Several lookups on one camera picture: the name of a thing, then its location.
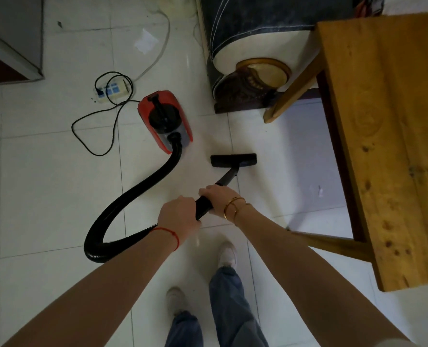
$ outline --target paper scrap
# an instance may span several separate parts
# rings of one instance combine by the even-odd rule
[[[159,42],[153,35],[147,32],[145,29],[142,29],[142,37],[135,42],[135,47],[138,51],[147,54],[153,47]]]

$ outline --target wooden table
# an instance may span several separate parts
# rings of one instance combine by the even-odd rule
[[[321,52],[264,115],[315,81],[354,239],[296,234],[373,263],[378,287],[428,284],[428,13],[320,22]]]

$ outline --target forearm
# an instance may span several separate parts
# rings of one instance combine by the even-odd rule
[[[328,262],[252,206],[236,218],[322,347],[406,337]]]
[[[166,231],[148,234],[70,288],[4,346],[104,346],[176,244]]]

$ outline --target wooden tabletop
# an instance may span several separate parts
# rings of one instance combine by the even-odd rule
[[[317,30],[378,284],[427,284],[428,13],[320,22]]]

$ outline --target hand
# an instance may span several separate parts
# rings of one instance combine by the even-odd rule
[[[240,196],[236,191],[232,190],[227,186],[219,186],[219,185],[209,185],[206,186],[205,189],[199,189],[199,195],[204,196],[211,201],[213,210],[210,210],[210,213],[218,215],[220,217],[224,217],[224,209],[225,206],[231,201],[232,198]],[[238,199],[233,201],[235,206],[237,206],[238,210],[244,207],[246,204],[245,200]],[[233,222],[233,217],[235,215],[235,207],[230,204],[228,206],[226,215],[229,221]]]
[[[193,197],[179,196],[165,203],[159,212],[158,226],[174,231],[180,244],[199,230],[201,222],[195,219],[196,203]]]

